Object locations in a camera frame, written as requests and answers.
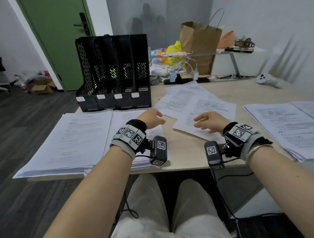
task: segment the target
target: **person's left hand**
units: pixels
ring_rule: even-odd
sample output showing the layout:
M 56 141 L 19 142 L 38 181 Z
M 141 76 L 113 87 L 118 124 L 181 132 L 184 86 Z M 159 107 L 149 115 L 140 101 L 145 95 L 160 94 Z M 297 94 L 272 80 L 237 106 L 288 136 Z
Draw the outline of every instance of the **person's left hand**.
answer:
M 152 129 L 158 125 L 163 125 L 166 123 L 166 121 L 160 117 L 162 117 L 160 111 L 157 109 L 150 109 L 139 115 L 137 119 L 145 122 L 147 129 Z

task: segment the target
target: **gray wrist strap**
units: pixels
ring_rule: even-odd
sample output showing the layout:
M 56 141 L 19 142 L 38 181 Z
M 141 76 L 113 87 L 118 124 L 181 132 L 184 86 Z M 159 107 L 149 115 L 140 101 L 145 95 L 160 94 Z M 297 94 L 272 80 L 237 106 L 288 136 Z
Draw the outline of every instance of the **gray wrist strap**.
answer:
M 247 141 L 244 143 L 244 146 L 243 146 L 242 151 L 241 151 L 241 156 L 240 156 L 240 158 L 241 158 L 242 160 L 245 161 L 246 156 L 247 156 L 247 154 L 249 153 L 249 150 L 250 150 L 251 146 L 252 146 L 252 145 L 254 144 L 254 142 L 255 142 L 258 138 L 260 138 L 260 137 L 262 137 L 262 135 L 260 134 L 260 132 L 256 132 L 256 133 L 252 134 L 252 135 L 247 139 Z
M 110 147 L 112 145 L 116 145 L 121 147 L 122 150 L 124 150 L 125 152 L 127 152 L 131 157 L 132 157 L 132 161 L 135 159 L 135 152 L 133 151 L 133 149 L 131 148 L 131 146 L 129 146 L 127 143 L 121 141 L 121 140 L 115 140 L 113 139 L 111 141 Z

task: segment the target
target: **black file organizer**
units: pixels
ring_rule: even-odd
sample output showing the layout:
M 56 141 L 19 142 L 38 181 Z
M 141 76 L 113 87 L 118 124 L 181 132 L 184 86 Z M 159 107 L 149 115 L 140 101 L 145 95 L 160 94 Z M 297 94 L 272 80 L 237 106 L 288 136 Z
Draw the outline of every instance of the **black file organizer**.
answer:
M 76 97 L 83 112 L 151 107 L 145 34 L 81 37 L 75 44 L 84 78 Z

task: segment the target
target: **person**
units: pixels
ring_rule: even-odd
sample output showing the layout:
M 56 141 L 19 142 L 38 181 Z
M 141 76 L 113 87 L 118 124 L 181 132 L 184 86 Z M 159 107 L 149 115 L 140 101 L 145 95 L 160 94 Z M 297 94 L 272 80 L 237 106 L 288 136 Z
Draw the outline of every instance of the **person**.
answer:
M 147 129 L 165 123 L 156 109 L 145 111 L 137 119 L 144 122 Z M 209 133 L 222 134 L 230 124 L 216 112 L 203 113 L 194 120 L 195 127 L 209 129 Z M 314 237 L 314 176 L 270 146 L 259 147 L 246 163 L 301 233 Z M 131 164 L 130 154 L 112 145 L 74 190 L 44 238 L 108 237 Z M 152 175 L 138 177 L 127 201 L 139 218 L 124 212 L 113 238 L 231 237 L 219 220 L 210 196 L 193 180 L 185 180 L 179 187 L 171 228 L 160 189 Z

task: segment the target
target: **desk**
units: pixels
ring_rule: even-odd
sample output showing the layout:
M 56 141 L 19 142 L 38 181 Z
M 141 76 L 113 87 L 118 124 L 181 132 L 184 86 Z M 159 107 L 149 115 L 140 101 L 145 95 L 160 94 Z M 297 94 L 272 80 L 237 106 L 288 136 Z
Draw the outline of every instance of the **desk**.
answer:
M 292 88 L 292 85 L 287 82 L 284 83 L 283 89 L 276 89 L 271 86 L 257 84 L 255 79 L 203 83 L 201 86 L 226 102 L 236 103 L 236 121 L 239 123 L 247 123 L 259 130 L 265 138 L 274 142 L 274 148 L 276 150 L 293 160 L 293 157 L 283 150 L 278 143 L 272 139 L 247 112 L 244 111 L 242 106 L 255 103 L 276 104 L 288 103 L 291 101 L 314 100 L 313 96 L 296 92 Z M 171 87 L 171 85 L 166 86 L 160 84 L 151 87 L 153 106 L 166 94 L 166 87 Z M 164 116 L 163 118 L 166 120 L 166 124 L 164 124 L 162 128 L 168 142 L 168 150 L 171 159 L 170 166 L 135 170 L 132 171 L 131 174 L 209 168 L 204 150 L 204 143 L 206 140 L 172 129 L 176 119 L 167 116 Z M 225 164 L 226 167 L 242 165 L 244 165 L 244 161 L 242 160 L 234 160 Z

